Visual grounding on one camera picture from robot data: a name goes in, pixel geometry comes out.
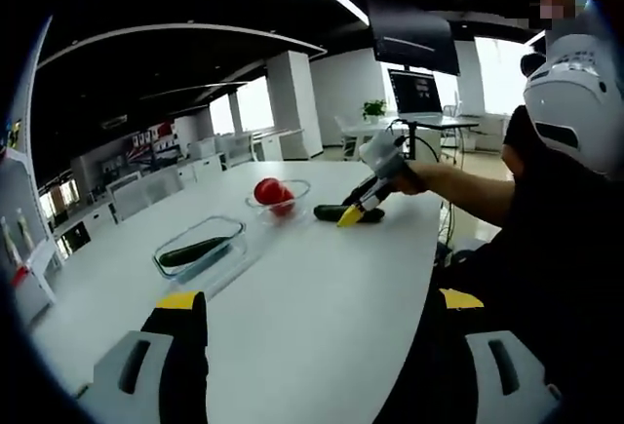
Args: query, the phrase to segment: computer screen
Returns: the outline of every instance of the computer screen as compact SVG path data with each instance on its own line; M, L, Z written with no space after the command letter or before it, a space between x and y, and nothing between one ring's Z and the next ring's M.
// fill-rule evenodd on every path
M390 81L400 114L442 113L433 75L389 70Z
M394 0L369 0L368 5L378 61L459 75L457 50L446 19Z

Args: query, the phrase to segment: ceiling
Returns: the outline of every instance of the ceiling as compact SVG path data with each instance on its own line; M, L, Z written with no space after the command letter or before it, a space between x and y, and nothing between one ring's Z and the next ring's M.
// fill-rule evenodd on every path
M366 11L367 0L351 1ZM529 18L530 0L403 1L445 12L458 39L486 35L525 41L533 34L516 21ZM142 97L234 77L252 79L262 73L264 59L285 50L310 56L327 50L332 55L371 44L367 26L335 0L49 3L54 17L40 57L32 108L33 160L40 183L67 169L73 157L191 113L196 110L192 107L228 90ZM475 12L497 17L479 18ZM124 115L127 122L119 128L102 128L102 122Z

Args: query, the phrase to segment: floor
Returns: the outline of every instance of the floor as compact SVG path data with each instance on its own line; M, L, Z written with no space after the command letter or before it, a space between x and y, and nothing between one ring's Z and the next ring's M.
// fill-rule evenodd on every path
M452 156L452 150L446 150L445 154ZM314 158L314 160L320 161L341 161L342 149L339 147L326 148L323 154ZM505 167L505 164L495 153L466 153L462 156L458 153L457 166L463 165L463 170L467 173L473 173L488 178L496 178L500 180L511 179L511 174ZM448 164L452 164L452 159L446 158ZM458 208L454 211L454 224L451 228L450 243L454 246L463 246L470 243L474 239L481 239L483 241L490 241L499 229L496 226L492 226L486 222L471 216L467 212ZM449 231L449 210L447 206L441 213L441 240L445 241Z

